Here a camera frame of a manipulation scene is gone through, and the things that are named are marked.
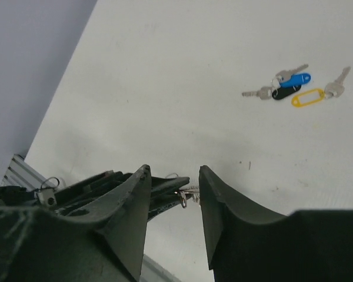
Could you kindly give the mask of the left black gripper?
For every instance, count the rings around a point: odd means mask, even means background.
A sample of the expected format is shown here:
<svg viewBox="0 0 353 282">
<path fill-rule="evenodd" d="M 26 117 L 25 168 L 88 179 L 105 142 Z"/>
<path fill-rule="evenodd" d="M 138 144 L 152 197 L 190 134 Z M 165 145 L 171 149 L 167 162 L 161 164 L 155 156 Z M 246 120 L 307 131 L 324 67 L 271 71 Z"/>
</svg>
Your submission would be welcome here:
<svg viewBox="0 0 353 282">
<path fill-rule="evenodd" d="M 21 186 L 0 186 L 0 206 L 33 206 L 35 193 Z"/>
</svg>

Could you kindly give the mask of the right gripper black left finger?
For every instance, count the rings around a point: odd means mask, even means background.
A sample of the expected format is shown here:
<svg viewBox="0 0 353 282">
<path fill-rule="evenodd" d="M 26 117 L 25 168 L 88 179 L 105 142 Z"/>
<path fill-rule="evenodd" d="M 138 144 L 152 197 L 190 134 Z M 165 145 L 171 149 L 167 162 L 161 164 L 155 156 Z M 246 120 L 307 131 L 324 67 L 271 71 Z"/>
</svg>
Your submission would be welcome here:
<svg viewBox="0 0 353 282">
<path fill-rule="evenodd" d="M 0 281 L 138 281 L 151 170 L 67 216 L 43 207 L 0 207 Z"/>
</svg>

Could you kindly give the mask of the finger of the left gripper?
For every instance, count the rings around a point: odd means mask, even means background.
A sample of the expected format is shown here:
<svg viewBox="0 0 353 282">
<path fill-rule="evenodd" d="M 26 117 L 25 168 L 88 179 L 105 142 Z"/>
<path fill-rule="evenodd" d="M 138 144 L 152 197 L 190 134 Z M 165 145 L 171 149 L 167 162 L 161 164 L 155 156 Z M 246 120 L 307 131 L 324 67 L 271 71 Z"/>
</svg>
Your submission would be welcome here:
<svg viewBox="0 0 353 282">
<path fill-rule="evenodd" d="M 123 184 L 131 173 L 105 171 L 83 181 L 68 186 L 55 193 L 55 213 L 66 216 L 72 211 L 87 205 L 104 194 Z M 190 195 L 181 196 L 181 188 L 189 183 L 189 177 L 151 177 L 151 200 L 148 220 L 181 204 L 187 206 Z"/>
</svg>

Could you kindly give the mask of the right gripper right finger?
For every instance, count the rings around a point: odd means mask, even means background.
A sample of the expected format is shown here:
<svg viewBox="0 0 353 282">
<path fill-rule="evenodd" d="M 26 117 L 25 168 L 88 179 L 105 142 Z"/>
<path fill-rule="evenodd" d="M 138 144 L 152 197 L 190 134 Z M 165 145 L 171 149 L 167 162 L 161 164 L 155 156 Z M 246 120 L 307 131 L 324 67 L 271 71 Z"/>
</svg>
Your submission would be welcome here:
<svg viewBox="0 0 353 282">
<path fill-rule="evenodd" d="M 353 210 L 272 211 L 199 170 L 215 281 L 353 281 Z"/>
</svg>

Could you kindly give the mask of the yellow tagged key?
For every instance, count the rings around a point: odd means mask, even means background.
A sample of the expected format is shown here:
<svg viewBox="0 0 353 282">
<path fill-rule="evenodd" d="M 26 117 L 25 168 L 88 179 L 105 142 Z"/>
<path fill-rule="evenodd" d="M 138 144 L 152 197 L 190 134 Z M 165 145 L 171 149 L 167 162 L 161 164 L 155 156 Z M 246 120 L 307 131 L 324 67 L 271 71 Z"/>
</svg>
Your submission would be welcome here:
<svg viewBox="0 0 353 282">
<path fill-rule="evenodd" d="M 332 99 L 340 97 L 344 91 L 344 80 L 351 71 L 351 67 L 343 68 L 342 73 L 332 82 L 327 83 L 324 89 L 315 88 L 309 91 L 297 94 L 291 100 L 291 105 L 296 108 L 303 108 L 322 102 L 325 99 Z"/>
</svg>

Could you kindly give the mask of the keyring with tagged keys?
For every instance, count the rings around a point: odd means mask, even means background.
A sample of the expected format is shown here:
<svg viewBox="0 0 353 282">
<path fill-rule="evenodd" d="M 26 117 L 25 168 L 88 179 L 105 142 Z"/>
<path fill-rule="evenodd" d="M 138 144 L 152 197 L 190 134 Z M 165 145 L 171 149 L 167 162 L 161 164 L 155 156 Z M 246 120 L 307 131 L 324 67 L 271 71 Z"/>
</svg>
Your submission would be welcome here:
<svg viewBox="0 0 353 282">
<path fill-rule="evenodd" d="M 177 173 L 171 173 L 165 178 L 167 180 L 177 179 L 180 184 L 165 195 L 163 210 L 171 209 L 175 206 L 181 206 L 183 209 L 186 209 L 188 200 L 200 205 L 199 186 L 190 184 L 188 176 L 179 176 Z"/>
</svg>

